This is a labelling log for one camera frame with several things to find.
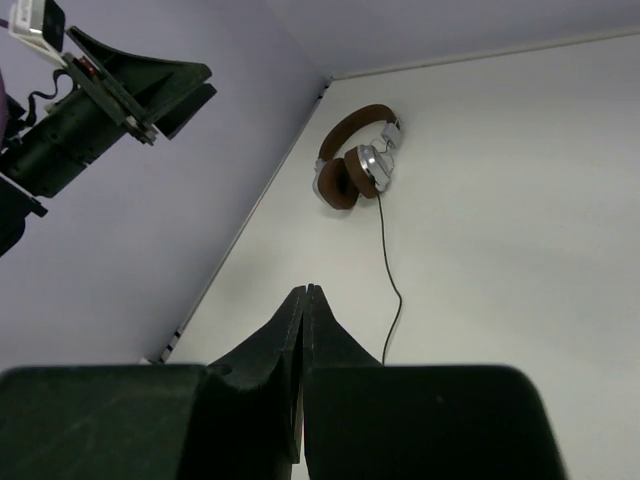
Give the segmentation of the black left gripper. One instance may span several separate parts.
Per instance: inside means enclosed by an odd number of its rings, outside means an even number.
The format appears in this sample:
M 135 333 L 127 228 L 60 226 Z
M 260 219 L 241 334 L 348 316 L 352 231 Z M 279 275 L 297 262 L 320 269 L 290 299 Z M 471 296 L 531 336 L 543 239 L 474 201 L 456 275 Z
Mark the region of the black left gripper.
M 52 198 L 129 134 L 144 144 L 171 140 L 212 99 L 210 68 L 112 48 L 81 29 L 67 29 L 83 56 L 65 54 L 54 78 L 71 91 L 28 96 L 28 131 L 1 154 L 1 173 L 33 196 Z

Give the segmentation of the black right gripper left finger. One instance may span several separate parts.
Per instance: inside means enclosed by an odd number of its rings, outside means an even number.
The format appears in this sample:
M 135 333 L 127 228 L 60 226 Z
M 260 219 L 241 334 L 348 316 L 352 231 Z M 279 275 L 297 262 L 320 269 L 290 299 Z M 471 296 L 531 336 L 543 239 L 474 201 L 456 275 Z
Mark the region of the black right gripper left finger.
M 286 479 L 299 460 L 306 302 L 208 365 L 26 367 L 1 377 L 5 479 Z

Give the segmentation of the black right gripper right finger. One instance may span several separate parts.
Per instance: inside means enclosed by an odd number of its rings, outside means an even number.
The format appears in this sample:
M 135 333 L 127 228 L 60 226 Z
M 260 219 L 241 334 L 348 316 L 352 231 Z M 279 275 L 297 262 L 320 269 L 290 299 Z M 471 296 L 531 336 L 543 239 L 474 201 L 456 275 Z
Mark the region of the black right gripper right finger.
M 564 479 L 542 399 L 505 365 L 385 366 L 317 285 L 303 317 L 304 450 L 313 479 Z

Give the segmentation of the brown silver headphones with cable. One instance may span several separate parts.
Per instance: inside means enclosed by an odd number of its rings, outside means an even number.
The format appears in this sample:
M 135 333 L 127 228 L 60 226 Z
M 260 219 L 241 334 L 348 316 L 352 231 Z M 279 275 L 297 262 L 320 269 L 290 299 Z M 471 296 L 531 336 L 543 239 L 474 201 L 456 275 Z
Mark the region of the brown silver headphones with cable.
M 342 147 L 356 133 L 373 124 L 380 123 L 380 148 L 373 141 L 360 144 L 345 152 Z M 395 169 L 393 153 L 403 141 L 400 118 L 385 104 L 366 105 L 337 123 L 324 138 L 314 164 L 313 191 L 328 208 L 347 212 L 352 210 L 359 198 L 377 202 L 381 228 L 381 248 L 384 267 L 389 284 L 397 298 L 397 309 L 389 326 L 381 353 L 381 363 L 387 364 L 391 342 L 404 307 L 388 257 L 386 222 L 381 195 L 389 187 Z

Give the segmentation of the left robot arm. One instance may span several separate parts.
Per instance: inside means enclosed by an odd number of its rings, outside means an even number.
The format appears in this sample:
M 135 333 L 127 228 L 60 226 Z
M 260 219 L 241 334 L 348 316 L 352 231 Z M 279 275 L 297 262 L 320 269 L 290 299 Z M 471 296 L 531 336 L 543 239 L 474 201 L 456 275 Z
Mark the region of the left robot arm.
M 26 106 L 1 96 L 1 251 L 22 238 L 29 215 L 124 136 L 151 145 L 173 139 L 215 95 L 210 68 L 111 48 L 72 26 L 79 57 L 61 56 L 53 78 L 70 78 L 64 97 L 31 92 Z

